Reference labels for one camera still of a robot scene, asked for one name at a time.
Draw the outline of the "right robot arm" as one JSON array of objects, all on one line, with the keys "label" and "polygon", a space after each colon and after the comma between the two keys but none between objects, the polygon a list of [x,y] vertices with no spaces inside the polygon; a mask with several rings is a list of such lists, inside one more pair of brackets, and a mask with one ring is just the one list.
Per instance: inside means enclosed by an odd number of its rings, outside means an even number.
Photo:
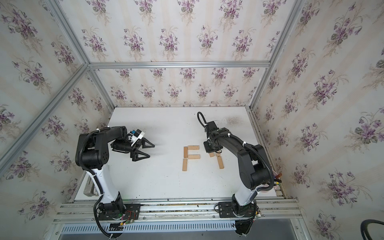
[{"label": "right robot arm", "polygon": [[263,146],[241,140],[227,128],[218,128],[214,121],[207,122],[202,112],[197,113],[197,118],[207,134],[205,151],[208,154],[219,154],[225,148],[237,158],[242,185],[230,202],[219,202],[218,207],[221,218],[243,218],[235,221],[235,228],[238,235],[245,236],[260,214],[256,196],[260,192],[272,190],[282,180],[274,175]]}]

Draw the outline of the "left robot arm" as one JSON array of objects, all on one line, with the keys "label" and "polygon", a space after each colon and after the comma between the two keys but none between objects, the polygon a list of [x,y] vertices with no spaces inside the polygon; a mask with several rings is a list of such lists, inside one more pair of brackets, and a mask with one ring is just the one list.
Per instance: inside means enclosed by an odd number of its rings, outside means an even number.
[{"label": "left robot arm", "polygon": [[140,148],[150,149],[155,145],[144,135],[145,133],[139,129],[129,132],[125,126],[107,126],[79,135],[75,162],[89,175],[96,187],[99,198],[93,206],[94,218],[99,230],[110,240],[116,240],[121,234],[105,230],[100,223],[100,216],[113,215],[121,219],[125,213],[130,213],[128,219],[121,222],[123,226],[133,220],[136,213],[127,209],[121,193],[113,183],[107,166],[110,156],[109,145],[114,152],[130,154],[133,162],[148,159],[151,156],[142,152]]}]

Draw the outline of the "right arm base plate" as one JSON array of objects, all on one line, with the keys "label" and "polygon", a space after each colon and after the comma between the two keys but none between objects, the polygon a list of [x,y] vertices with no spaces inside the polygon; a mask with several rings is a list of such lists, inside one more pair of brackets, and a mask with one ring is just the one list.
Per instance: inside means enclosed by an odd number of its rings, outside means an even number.
[{"label": "right arm base plate", "polygon": [[220,218],[251,218],[259,213],[259,207],[253,203],[238,206],[233,202],[219,202],[214,206],[214,210]]}]

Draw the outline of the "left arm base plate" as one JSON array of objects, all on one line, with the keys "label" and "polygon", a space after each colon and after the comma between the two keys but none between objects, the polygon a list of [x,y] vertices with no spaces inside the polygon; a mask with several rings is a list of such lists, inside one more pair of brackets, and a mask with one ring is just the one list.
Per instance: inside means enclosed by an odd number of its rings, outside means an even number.
[{"label": "left arm base plate", "polygon": [[101,210],[97,209],[99,220],[101,221],[121,221],[130,223],[139,218],[141,204],[124,204],[125,208],[120,210]]}]

